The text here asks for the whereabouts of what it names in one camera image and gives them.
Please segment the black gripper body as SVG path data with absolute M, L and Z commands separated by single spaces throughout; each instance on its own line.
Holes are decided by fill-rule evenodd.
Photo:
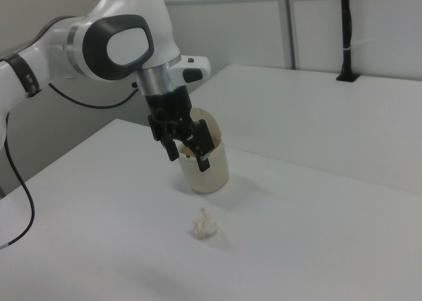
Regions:
M 162 144 L 173 140 L 193 144 L 197 142 L 190 116 L 192 103 L 186 86 L 161 95 L 146 96 L 150 109 L 148 122 L 153 137 Z

